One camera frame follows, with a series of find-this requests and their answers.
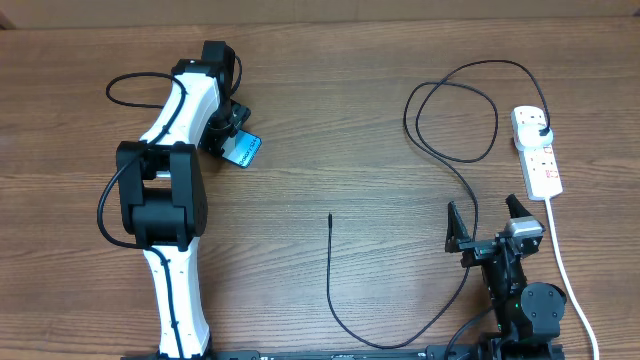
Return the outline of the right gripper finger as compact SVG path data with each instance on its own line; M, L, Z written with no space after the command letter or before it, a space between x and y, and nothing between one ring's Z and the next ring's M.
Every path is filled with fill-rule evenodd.
M511 219L532 216L532 214L522 205L514 194L508 195L505 199L505 203L508 207Z
M461 252L461 245L469 243L472 238L457 210L456 204L451 201L447 205L448 225L445 240L445 251L448 253Z

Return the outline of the blue screen smartphone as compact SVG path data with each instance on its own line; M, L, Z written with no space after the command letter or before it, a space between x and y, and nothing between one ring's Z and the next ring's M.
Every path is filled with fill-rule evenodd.
M241 168L250 166L258 153L262 140L248 132L239 130L234 137L229 137L223 144L222 158Z

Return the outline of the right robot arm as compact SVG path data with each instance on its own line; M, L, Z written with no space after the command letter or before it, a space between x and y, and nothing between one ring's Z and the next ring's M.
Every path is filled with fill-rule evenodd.
M560 335L567 295L558 286L530 283L521 261L539 251L544 225L524 208L515 195L505 199L510 219L503 231L489 240L474 240L456 205L448 204L445 251L460 253L465 269L479 266L491 306L463 325L451 338L444 357L458 359L562 359L563 349L553 340ZM470 326L494 313L499 330L485 333L470 346L456 345Z

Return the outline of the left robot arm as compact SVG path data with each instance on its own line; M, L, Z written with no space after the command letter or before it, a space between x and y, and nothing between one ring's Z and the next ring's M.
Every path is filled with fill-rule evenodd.
M212 359L202 307L198 248L208 220L198 153L241 168L262 145L244 131L251 115L233 100L242 64L223 41L207 41L198 59L181 59L166 74L172 89L152 127L116 151L117 170L104 194L118 189L122 223L150 267L161 321L155 359Z

